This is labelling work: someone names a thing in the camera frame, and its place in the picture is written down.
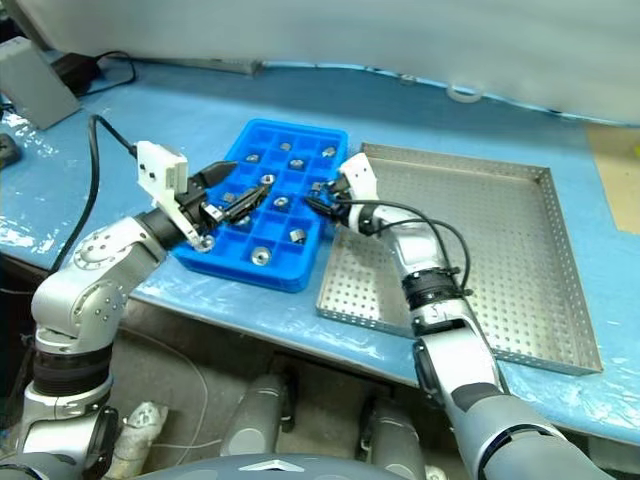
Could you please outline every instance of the floor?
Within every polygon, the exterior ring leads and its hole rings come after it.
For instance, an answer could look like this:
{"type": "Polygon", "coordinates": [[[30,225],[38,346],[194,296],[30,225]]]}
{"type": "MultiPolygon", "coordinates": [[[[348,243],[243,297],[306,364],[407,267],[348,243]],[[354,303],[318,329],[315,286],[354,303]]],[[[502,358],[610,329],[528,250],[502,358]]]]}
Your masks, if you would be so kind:
{"type": "MultiPolygon", "coordinates": [[[[447,420],[429,410],[413,389],[379,383],[140,302],[129,302],[123,325],[187,354],[202,371],[209,387],[209,405],[198,444],[224,434],[238,401],[255,377],[269,369],[289,366],[299,377],[296,427],[291,433],[280,435],[279,452],[353,457],[363,403],[371,395],[392,395],[410,412],[426,462],[442,468],[450,480],[467,478],[447,420]]],[[[110,403],[122,416],[144,400],[167,405],[170,412],[158,442],[189,443],[201,412],[203,393],[198,377],[183,360],[121,331],[112,368],[116,384],[110,403]]],[[[216,456],[218,449],[219,444],[191,450],[186,461],[216,456]]],[[[145,471],[172,466],[182,453],[178,449],[152,449],[145,471]]]]}

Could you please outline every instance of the blue plastic tray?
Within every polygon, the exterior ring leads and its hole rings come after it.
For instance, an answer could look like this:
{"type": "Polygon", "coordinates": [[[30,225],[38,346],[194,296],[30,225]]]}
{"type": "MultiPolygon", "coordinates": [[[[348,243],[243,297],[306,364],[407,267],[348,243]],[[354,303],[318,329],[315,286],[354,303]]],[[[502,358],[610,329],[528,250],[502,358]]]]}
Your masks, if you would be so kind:
{"type": "Polygon", "coordinates": [[[210,252],[198,253],[185,243],[176,247],[173,255],[197,272],[287,292],[304,289],[326,223],[307,206],[304,197],[314,182],[336,177],[338,166],[346,157],[347,143],[347,134],[340,130],[250,121],[225,157],[237,161],[238,166],[207,194],[213,205],[225,206],[225,193],[238,196],[259,185],[263,175],[273,174],[276,181],[269,197],[251,214],[248,225],[219,227],[210,252]],[[323,156],[329,147],[335,148],[335,155],[323,156]],[[248,161],[250,155],[258,155],[258,162],[248,161]],[[301,170],[291,168],[293,159],[304,162],[301,170]],[[282,196],[289,199],[289,208],[284,212],[273,203],[282,196]],[[296,229],[306,232],[304,244],[291,241],[289,232],[296,229]],[[267,265],[252,263],[251,253],[256,247],[266,247],[271,252],[267,265]]]}

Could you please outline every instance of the table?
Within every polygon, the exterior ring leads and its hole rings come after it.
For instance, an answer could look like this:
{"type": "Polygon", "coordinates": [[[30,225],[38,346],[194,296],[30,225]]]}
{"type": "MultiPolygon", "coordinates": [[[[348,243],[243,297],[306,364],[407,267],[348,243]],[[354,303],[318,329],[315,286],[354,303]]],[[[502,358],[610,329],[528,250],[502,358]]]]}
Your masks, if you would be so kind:
{"type": "MultiPolygon", "coordinates": [[[[139,64],[139,75],[135,84],[88,97],[84,111],[44,132],[5,116],[0,130],[13,134],[25,158],[0,173],[0,252],[44,268],[53,262],[87,195],[89,112],[130,141],[178,148],[192,172],[222,159],[256,117],[344,129],[352,153],[369,141],[551,167],[604,372],[571,377],[502,367],[513,393],[554,422],[640,444],[640,237],[616,230],[584,125],[490,100],[458,104],[442,89],[362,71],[280,68],[251,78],[139,64]]],[[[84,234],[150,206],[126,152],[102,134],[100,149],[100,193],[84,234]]],[[[169,257],[133,297],[415,384],[409,339],[316,315],[329,248],[326,239],[302,293],[203,276],[169,257]]]]}

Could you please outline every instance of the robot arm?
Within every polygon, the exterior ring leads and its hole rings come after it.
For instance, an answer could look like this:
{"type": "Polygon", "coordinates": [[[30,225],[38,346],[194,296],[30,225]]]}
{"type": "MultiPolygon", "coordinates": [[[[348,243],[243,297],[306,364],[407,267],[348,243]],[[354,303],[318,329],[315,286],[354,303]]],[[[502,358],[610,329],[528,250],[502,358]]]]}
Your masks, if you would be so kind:
{"type": "MultiPolygon", "coordinates": [[[[206,189],[234,163],[213,164],[187,178],[182,155],[150,142],[138,142],[135,151],[138,183],[157,208],[88,235],[36,291],[34,380],[25,390],[21,454],[5,464],[22,468],[26,462],[50,478],[106,472],[117,430],[117,412],[106,404],[113,384],[109,365],[128,295],[168,249],[185,240],[201,251],[212,248],[208,233],[245,217],[269,191],[260,186],[218,208],[208,203],[206,189]],[[66,473],[55,476],[58,471],[66,473]]],[[[7,468],[0,465],[0,471],[7,468]]]]}
{"type": "Polygon", "coordinates": [[[345,162],[340,173],[329,185],[334,205],[317,197],[307,201],[389,247],[410,309],[420,386],[449,417],[471,478],[611,478],[548,420],[508,393],[466,300],[469,292],[460,288],[458,270],[449,264],[435,227],[407,209],[377,201],[375,175],[363,153],[345,162]]]}

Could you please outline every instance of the perforated metal tray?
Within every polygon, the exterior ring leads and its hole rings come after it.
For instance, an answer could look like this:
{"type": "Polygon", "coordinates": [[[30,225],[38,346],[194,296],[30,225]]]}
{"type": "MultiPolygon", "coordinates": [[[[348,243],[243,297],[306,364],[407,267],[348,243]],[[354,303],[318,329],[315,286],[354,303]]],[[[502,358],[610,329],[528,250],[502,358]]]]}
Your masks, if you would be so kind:
{"type": "MultiPolygon", "coordinates": [[[[498,358],[563,373],[602,371],[548,168],[363,144],[381,198],[455,225],[473,259],[469,301],[498,358]]],[[[455,265],[455,237],[443,232],[455,265]]],[[[318,297],[321,315],[412,336],[389,252],[341,229],[318,297]]]]}

